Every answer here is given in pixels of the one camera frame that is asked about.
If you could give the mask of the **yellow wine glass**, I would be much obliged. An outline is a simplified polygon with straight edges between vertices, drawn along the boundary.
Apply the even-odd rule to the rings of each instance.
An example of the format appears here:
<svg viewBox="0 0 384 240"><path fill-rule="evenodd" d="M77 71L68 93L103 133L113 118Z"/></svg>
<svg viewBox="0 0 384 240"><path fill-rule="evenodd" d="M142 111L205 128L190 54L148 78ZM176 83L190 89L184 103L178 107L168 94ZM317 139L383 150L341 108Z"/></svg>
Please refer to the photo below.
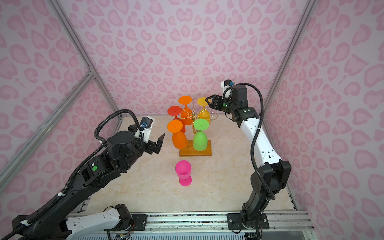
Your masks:
<svg viewBox="0 0 384 240"><path fill-rule="evenodd" d="M203 109L198 113L199 119L204 119L209 121L211 119L210 112L208 111L208 103L206 102L205 97L201 97L197 100L197 103L199 106L201 106Z"/></svg>

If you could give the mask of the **green wine glass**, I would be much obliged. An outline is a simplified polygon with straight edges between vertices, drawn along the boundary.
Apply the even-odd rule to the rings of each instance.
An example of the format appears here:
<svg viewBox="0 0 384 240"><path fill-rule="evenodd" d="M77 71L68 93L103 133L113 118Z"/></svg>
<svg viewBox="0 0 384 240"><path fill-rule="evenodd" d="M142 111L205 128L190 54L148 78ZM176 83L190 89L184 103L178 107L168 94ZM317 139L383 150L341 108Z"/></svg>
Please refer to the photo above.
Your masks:
<svg viewBox="0 0 384 240"><path fill-rule="evenodd" d="M198 119L194 121L193 127L196 131L193 139L193 148L196 151L204 151L208 147L208 137L205 131L209 128L210 124L205 119Z"/></svg>

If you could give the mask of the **pink wine glass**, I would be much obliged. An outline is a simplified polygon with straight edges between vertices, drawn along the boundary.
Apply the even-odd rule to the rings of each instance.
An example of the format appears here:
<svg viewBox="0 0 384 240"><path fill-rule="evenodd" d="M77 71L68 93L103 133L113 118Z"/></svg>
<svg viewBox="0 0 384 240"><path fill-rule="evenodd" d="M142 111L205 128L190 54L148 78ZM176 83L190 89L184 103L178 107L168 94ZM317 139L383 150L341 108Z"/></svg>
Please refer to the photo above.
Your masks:
<svg viewBox="0 0 384 240"><path fill-rule="evenodd" d="M183 187L187 187L192 183L192 166L188 161L179 161L175 166L176 174L179 177L179 183Z"/></svg>

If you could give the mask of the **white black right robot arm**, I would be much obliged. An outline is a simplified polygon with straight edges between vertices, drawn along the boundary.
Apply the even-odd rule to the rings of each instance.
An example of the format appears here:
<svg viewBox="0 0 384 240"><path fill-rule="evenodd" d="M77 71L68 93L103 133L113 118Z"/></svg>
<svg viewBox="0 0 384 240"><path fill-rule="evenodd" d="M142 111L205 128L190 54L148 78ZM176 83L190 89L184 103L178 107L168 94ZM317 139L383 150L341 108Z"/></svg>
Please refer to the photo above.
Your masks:
<svg viewBox="0 0 384 240"><path fill-rule="evenodd" d="M206 98L211 109L232 115L232 121L251 143L250 157L255 172L251 175L252 193L243 204L240 224L243 228L256 229L270 201L286 187L292 166L276 153L263 129L264 107L261 112L248 106L246 100L233 101L219 95Z"/></svg>

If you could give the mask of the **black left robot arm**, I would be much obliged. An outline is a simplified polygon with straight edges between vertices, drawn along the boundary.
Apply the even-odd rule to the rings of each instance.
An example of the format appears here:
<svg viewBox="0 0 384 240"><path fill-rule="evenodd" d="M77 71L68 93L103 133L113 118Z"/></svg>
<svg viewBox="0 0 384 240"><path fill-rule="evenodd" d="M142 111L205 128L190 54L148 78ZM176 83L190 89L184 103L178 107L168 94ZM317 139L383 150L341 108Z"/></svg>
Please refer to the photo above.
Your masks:
<svg viewBox="0 0 384 240"><path fill-rule="evenodd" d="M94 136L101 145L85 158L67 180L64 188L44 206L30 215L17 216L12 224L13 231L4 238L20 235L23 240L69 240L88 227L68 215L81 202L106 187L112 180L126 173L144 154L159 154L165 135L156 142L146 140L152 122L144 118L135 122L128 130L105 139L100 131L107 121L101 122Z"/></svg>

